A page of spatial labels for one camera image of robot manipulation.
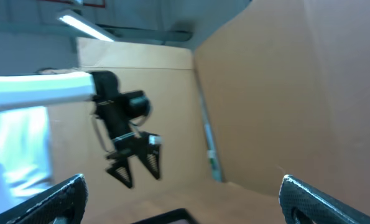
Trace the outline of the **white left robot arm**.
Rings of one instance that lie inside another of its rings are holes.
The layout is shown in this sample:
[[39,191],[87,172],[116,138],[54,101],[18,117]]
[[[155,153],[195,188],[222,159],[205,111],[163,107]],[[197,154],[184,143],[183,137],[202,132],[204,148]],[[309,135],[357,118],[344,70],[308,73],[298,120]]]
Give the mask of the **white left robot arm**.
[[110,176],[131,189],[129,158],[136,156],[153,178],[161,178],[161,137],[138,130],[138,125],[132,122],[141,118],[139,125],[143,125],[152,111],[142,90],[120,92],[119,78],[107,70],[0,76],[0,112],[81,101],[93,102],[92,115],[102,120],[114,146],[106,155],[112,162],[106,169]]

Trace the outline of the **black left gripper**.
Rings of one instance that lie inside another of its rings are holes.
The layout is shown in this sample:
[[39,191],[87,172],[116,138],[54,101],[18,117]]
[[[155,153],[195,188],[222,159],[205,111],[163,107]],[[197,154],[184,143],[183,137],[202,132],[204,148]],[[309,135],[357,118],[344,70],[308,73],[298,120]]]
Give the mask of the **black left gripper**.
[[127,188],[133,188],[128,157],[137,155],[145,168],[160,179],[160,147],[158,134],[139,131],[151,114],[151,103],[142,90],[118,93],[114,96],[93,97],[94,115],[102,120],[114,149],[108,151],[107,160],[112,160],[106,172]]

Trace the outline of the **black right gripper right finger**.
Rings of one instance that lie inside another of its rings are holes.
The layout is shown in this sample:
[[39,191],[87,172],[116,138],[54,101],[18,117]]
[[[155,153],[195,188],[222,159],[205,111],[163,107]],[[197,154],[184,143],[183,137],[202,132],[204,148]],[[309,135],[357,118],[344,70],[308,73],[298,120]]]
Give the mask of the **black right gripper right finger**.
[[288,174],[282,179],[279,204],[287,223],[370,224],[370,216]]

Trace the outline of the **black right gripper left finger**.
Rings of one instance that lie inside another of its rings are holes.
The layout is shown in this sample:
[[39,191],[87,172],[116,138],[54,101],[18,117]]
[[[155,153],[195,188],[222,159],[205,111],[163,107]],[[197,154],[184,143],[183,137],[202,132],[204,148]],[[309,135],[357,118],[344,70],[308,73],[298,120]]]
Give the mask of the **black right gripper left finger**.
[[0,214],[0,224],[80,223],[88,201],[83,174],[76,174]]

